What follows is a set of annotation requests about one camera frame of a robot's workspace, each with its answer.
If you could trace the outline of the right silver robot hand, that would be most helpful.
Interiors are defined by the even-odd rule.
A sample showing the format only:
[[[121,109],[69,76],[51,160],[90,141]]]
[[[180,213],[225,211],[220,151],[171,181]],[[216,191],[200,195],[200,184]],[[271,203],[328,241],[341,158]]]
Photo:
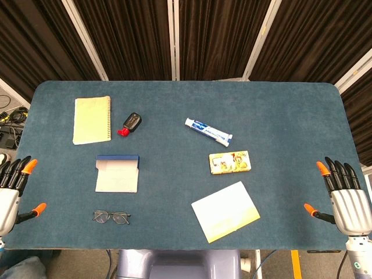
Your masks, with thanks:
[[[361,189],[353,167],[329,157],[327,164],[316,162],[330,197],[333,214],[322,213],[312,205],[304,204],[312,217],[334,224],[339,231],[350,237],[371,233],[371,207],[367,195]]]

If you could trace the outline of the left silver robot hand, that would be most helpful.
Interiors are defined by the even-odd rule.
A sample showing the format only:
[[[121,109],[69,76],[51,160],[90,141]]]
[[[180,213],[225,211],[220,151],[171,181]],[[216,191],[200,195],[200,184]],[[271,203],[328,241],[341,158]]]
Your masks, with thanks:
[[[1,165],[1,237],[10,233],[15,225],[39,217],[47,207],[41,203],[27,213],[19,213],[20,200],[37,163],[37,159],[26,156]]]

